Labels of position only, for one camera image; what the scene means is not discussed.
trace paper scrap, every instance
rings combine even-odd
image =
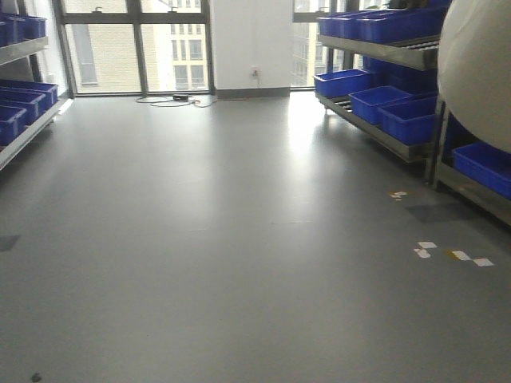
[[[490,261],[489,259],[487,258],[479,258],[479,259],[475,259],[474,262],[476,263],[476,265],[478,265],[479,267],[488,267],[488,266],[495,266],[492,261]]]
[[[419,242],[418,245],[423,249],[436,249],[437,245],[432,242]]]
[[[464,251],[451,251],[451,253],[460,261],[471,261],[472,260]]]

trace white large object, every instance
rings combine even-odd
[[[438,79],[456,118],[479,139],[511,152],[511,0],[453,0]]]

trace plastic bin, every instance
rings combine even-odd
[[[360,30],[357,20],[370,15],[381,14],[382,11],[377,10],[359,10],[355,12],[344,12],[331,21],[332,36],[338,38],[350,38],[358,40],[360,38]]]
[[[26,109],[0,106],[0,146],[7,146],[23,133]]]
[[[0,101],[6,106],[25,108],[27,124],[32,124],[44,113],[44,94],[30,92],[15,92],[0,89]]]
[[[21,16],[19,14],[3,14],[5,17],[21,20],[23,38],[43,38],[46,36],[46,19],[34,16]]]
[[[387,61],[377,60],[375,58],[364,56],[363,59],[364,69],[370,70],[375,73],[387,73],[390,71],[392,65]]]
[[[37,90],[46,95],[46,109],[51,108],[58,101],[58,85],[46,84],[44,82],[0,80],[0,87],[10,87],[16,89]]]
[[[325,18],[317,18],[318,26],[319,26],[319,34],[322,34],[324,36],[335,36],[334,31],[334,19],[342,16],[342,14],[333,14],[329,17]]]
[[[381,122],[382,114],[379,108],[382,106],[391,105],[397,101],[409,100],[411,97],[411,94],[392,86],[380,86],[350,95],[353,113],[370,124]]]
[[[469,178],[511,199],[511,154],[478,142],[453,150],[454,167]]]
[[[431,97],[383,107],[382,130],[407,145],[431,142],[436,104]]]
[[[452,1],[453,0],[429,0],[428,7],[434,8],[434,7],[439,7],[439,6],[450,6],[450,3]]]
[[[440,34],[447,8],[392,10],[372,18],[360,18],[357,23],[360,39],[388,44]]]
[[[7,45],[7,23],[0,22],[0,46]]]
[[[318,74],[314,76],[316,92],[325,97],[341,97],[369,89],[373,86],[374,74],[361,69]]]
[[[0,21],[6,23],[7,45],[18,44],[25,39],[23,24],[25,20],[19,16],[10,14],[1,14]]]
[[[436,69],[421,72],[411,76],[397,76],[391,73],[385,75],[386,85],[404,90],[408,93],[419,94],[438,91],[438,71]]]

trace gray floor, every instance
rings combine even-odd
[[[75,102],[0,174],[0,381],[511,381],[511,231],[326,122]]]

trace white wall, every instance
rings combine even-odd
[[[67,90],[67,84],[51,0],[26,0],[26,8],[30,16],[47,19],[46,35],[50,43],[47,49],[38,54],[42,80],[58,84],[59,93],[63,93]]]
[[[289,88],[292,0],[212,0],[211,8],[216,87]]]

